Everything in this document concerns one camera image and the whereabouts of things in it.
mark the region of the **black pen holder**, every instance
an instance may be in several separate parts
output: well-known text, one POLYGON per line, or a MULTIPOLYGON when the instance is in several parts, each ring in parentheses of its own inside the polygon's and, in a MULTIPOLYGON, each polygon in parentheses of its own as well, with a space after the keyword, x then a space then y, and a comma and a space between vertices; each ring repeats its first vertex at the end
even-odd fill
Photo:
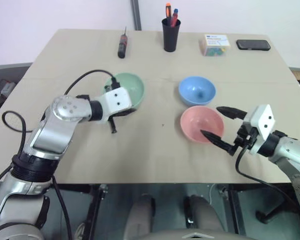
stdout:
POLYGON ((176 49, 176 42, 178 40, 180 24, 181 21, 177 20, 176 25, 173 27, 167 25, 166 18, 162 20, 164 50, 166 50, 167 52, 173 52, 176 49))

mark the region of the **pink bowl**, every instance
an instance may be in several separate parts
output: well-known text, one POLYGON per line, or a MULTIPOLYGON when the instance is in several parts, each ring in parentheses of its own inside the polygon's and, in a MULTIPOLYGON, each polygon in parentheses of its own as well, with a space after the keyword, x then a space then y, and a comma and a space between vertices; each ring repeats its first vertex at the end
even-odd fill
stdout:
POLYGON ((210 143, 200 130, 223 136, 222 117, 213 109, 194 106, 184 111, 181 117, 181 128, 188 139, 197 143, 210 143))

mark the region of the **black screwdriver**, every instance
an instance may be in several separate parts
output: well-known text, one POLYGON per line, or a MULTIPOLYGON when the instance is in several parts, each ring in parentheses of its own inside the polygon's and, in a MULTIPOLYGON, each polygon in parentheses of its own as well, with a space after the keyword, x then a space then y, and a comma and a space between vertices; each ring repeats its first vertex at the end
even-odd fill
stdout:
POLYGON ((120 37, 118 56, 119 58, 125 58, 126 45, 128 44, 128 37, 126 36, 126 27, 124 30, 124 34, 120 37))

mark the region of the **small box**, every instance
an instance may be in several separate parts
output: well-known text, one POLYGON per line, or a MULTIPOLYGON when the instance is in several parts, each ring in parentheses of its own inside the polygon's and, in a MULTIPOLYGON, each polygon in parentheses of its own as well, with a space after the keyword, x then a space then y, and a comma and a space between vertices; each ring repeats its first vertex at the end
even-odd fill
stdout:
POLYGON ((226 35, 205 34, 200 44, 204 56, 221 56, 230 48, 226 35))

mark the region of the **smartphone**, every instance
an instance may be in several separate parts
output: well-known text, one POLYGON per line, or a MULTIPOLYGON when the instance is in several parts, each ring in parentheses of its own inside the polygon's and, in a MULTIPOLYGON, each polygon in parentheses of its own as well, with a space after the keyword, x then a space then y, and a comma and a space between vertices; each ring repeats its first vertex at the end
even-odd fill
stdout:
POLYGON ((262 50, 269 51, 270 44, 266 40, 237 40, 236 44, 240 50, 262 50))

